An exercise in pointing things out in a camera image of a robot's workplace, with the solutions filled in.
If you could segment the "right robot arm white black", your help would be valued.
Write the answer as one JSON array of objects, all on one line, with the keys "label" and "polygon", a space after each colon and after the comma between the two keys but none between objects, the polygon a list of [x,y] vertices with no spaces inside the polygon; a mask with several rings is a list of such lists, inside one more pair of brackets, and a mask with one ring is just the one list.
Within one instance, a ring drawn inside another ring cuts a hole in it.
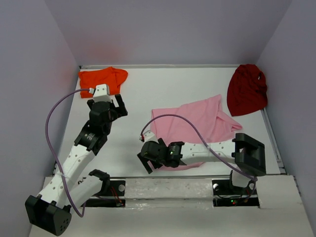
[{"label": "right robot arm white black", "polygon": [[148,173],[162,167],[188,168],[198,163],[221,162],[231,169],[228,190],[248,196],[255,193],[258,177],[267,174],[265,145],[244,133],[217,143],[178,141],[166,145],[147,131],[142,141],[144,144],[137,156]]}]

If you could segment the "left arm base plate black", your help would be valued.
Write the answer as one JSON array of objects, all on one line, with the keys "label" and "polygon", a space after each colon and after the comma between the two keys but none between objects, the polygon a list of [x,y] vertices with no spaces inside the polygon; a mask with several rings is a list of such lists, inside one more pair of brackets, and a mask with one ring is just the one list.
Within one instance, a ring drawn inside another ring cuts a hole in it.
[{"label": "left arm base plate black", "polygon": [[106,191],[92,196],[85,207],[123,208],[125,207],[125,180],[110,180]]}]

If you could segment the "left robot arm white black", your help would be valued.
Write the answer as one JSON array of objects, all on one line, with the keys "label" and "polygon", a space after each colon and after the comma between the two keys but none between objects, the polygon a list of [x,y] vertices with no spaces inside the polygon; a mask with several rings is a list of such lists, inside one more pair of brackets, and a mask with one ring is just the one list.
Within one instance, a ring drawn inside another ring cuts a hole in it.
[{"label": "left robot arm white black", "polygon": [[115,99],[117,106],[108,95],[88,100],[89,119],[64,163],[56,162],[59,173],[36,196],[29,196],[25,201],[31,224],[58,237],[68,228],[73,213],[80,217],[84,215],[79,208],[85,208],[85,203],[92,196],[101,197],[111,192],[114,200],[118,201],[106,172],[94,169],[78,183],[83,170],[107,142],[112,122],[128,114],[121,95],[115,95]]}]

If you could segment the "pink t shirt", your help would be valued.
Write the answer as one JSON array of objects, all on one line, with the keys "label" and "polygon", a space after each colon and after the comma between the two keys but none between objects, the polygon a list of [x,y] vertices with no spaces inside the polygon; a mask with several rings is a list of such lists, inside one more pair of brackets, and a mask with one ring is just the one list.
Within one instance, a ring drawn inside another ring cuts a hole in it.
[{"label": "pink t shirt", "polygon": [[[233,139],[235,132],[242,130],[242,126],[223,111],[221,100],[222,96],[218,94],[177,108],[153,109],[152,118],[165,114],[182,116],[197,128],[207,143],[223,142]],[[162,138],[167,145],[178,141],[202,143],[194,129],[176,117],[156,119],[151,123],[150,131],[157,138]]]}]

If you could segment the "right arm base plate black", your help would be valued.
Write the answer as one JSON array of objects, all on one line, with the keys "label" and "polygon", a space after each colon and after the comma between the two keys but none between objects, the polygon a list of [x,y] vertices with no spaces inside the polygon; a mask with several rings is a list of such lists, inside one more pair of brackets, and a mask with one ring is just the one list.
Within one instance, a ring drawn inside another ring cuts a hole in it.
[{"label": "right arm base plate black", "polygon": [[212,181],[213,206],[214,207],[259,207],[257,191],[253,190],[253,184],[246,188],[235,187],[231,180],[218,179]]}]

